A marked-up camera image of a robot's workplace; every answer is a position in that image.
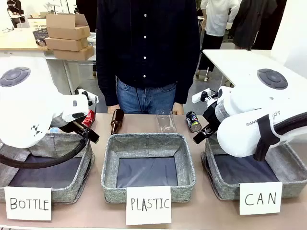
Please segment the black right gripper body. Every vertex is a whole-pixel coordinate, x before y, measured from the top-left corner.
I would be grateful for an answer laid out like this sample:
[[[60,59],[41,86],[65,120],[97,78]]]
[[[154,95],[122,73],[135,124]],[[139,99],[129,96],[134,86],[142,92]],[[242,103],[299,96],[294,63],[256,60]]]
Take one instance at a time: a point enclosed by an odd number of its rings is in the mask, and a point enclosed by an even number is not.
[[[216,106],[217,103],[209,105],[203,113],[203,117],[208,122],[208,124],[202,129],[202,132],[205,135],[212,135],[213,133],[215,133],[218,130],[218,127],[221,123],[215,114]]]

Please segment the red drink can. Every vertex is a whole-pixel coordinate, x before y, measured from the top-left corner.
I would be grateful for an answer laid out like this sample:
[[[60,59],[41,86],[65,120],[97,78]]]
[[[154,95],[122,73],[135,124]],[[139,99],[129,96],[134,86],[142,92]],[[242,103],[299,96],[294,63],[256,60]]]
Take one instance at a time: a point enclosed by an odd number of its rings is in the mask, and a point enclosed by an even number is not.
[[[87,128],[91,128],[94,121],[95,121],[95,112],[93,110],[89,110],[88,115],[82,121],[82,124],[85,125]]]

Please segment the brown glass bottle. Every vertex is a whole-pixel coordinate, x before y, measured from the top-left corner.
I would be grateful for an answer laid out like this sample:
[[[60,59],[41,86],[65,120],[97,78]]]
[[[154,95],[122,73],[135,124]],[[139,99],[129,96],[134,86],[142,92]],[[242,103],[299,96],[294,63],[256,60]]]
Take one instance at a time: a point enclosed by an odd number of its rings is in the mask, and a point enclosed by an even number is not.
[[[124,111],[121,109],[116,109],[113,112],[113,116],[111,119],[111,135],[117,134],[122,126],[124,117]]]

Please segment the clear plastic bottle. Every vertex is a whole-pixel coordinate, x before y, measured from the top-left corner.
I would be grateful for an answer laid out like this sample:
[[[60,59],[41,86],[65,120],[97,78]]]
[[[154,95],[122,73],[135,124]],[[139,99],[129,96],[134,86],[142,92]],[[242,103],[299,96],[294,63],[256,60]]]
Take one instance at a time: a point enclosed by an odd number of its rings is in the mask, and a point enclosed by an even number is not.
[[[170,109],[156,110],[158,129],[161,133],[177,133],[176,125]]]

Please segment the person's right forearm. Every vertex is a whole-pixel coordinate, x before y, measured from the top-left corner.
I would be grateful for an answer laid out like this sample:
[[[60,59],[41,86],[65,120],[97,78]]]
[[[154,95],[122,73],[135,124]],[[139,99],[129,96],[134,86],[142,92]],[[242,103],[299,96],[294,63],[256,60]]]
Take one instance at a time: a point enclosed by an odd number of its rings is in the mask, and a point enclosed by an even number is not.
[[[96,54],[96,72],[98,86],[104,95],[106,105],[118,105],[116,90],[116,75],[114,62],[111,57],[104,54]]]

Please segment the person's left forearm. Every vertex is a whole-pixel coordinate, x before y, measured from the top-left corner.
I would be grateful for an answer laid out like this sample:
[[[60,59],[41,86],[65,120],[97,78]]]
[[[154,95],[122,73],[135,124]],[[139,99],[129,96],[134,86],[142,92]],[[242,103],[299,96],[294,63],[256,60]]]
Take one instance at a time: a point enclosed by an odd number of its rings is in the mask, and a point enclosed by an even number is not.
[[[189,89],[193,84],[194,75],[199,62],[199,51],[187,56],[178,69],[178,78],[174,102],[185,104],[188,98]]]

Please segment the white paper CAN sign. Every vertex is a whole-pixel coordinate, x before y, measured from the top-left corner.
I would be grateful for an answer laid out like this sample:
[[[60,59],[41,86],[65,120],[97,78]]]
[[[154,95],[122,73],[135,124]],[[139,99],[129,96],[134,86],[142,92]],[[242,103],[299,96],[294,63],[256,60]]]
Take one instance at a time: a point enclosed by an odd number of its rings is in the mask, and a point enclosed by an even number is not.
[[[281,182],[240,183],[239,214],[259,215],[281,211]]]

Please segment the white paper PLASTIC sign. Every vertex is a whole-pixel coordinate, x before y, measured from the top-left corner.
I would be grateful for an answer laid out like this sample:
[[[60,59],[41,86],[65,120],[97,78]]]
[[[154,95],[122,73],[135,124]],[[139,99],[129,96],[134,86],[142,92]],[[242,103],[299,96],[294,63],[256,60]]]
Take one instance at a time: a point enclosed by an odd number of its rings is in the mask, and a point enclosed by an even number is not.
[[[128,187],[126,225],[172,223],[170,186]]]

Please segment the dark plastic crate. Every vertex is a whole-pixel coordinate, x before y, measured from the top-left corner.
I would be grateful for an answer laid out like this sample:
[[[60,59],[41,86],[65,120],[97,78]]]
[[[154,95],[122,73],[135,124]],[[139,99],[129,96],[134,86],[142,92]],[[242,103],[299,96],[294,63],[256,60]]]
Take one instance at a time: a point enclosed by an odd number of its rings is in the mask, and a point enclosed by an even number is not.
[[[35,42],[38,46],[46,46],[46,38],[48,38],[47,28],[33,31]]]

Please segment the person in dark shirt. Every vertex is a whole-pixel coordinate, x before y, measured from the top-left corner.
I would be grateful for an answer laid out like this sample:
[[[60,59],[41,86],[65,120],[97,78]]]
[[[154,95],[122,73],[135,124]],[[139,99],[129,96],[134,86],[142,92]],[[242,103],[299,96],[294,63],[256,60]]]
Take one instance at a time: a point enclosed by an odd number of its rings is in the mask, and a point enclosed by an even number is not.
[[[96,54],[114,62],[125,113],[172,111],[178,69],[197,51],[195,0],[97,0]]]

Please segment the bystander in white shirt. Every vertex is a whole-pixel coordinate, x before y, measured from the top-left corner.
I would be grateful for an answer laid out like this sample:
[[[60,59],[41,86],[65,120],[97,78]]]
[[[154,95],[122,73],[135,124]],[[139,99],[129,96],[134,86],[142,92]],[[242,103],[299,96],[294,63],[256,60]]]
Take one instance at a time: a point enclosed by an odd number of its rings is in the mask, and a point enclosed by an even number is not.
[[[201,49],[220,49],[226,26],[238,13],[240,0],[201,0],[204,37]]]

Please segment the wooden top table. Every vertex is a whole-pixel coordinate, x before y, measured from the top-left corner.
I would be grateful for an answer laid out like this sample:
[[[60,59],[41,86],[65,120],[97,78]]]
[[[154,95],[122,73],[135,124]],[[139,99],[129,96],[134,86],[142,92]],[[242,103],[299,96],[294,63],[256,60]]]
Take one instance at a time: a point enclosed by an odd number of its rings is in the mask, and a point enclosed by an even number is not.
[[[46,46],[36,44],[34,28],[16,28],[0,32],[0,50],[48,51]]]

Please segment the bystander in dark coat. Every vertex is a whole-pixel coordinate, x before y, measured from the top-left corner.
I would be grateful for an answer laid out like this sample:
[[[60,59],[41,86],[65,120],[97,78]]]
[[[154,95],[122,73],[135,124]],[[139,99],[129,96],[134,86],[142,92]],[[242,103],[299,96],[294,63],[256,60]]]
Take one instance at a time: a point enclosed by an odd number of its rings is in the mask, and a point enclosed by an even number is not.
[[[270,50],[287,0],[242,0],[230,34],[236,49]]]

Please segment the white plastic crate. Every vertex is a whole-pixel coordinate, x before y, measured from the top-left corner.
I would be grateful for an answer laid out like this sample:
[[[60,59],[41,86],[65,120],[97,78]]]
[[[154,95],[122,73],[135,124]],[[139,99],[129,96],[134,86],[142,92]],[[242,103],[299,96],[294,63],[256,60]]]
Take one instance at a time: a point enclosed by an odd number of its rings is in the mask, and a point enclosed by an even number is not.
[[[28,18],[29,27],[35,30],[46,29],[47,20],[46,18]]]

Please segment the black chair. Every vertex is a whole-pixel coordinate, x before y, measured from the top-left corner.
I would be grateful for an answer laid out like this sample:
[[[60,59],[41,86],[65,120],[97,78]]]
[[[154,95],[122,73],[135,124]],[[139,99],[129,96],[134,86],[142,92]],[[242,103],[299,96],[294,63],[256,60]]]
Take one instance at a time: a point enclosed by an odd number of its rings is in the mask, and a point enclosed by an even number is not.
[[[22,5],[20,0],[7,0],[7,11],[11,17],[12,24],[17,28],[18,23],[24,23],[24,11],[22,10]]]

